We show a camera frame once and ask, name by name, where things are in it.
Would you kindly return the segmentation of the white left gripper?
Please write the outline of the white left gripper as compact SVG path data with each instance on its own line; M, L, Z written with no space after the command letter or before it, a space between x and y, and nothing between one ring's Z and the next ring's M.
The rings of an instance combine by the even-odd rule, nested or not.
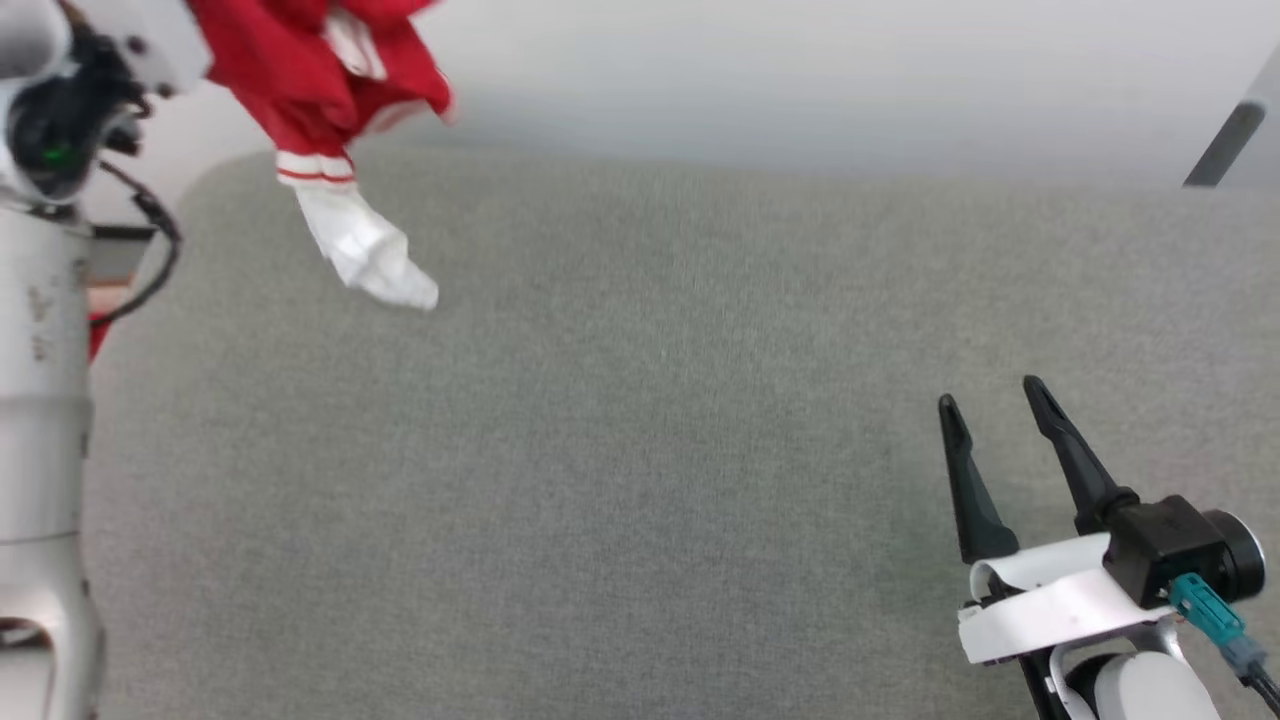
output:
M110 41L145 92L182 95L198 86L211 51L186 1L69 1L78 17Z

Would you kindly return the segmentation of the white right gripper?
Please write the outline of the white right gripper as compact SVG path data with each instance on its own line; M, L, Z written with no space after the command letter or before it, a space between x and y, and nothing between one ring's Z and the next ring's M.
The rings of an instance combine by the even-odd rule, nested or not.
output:
M1059 457L1076 533L1087 537L1018 552L954 396L940 397L957 548L973 565L972 605L957 612L968 662L1024 662L1042 719L1201 717L1201 679L1178 642L1175 610L1130 600L1102 566L1108 537L1091 536L1107 530L1111 515L1139 503L1139 496L1114 480L1039 377L1025 375L1021 386Z

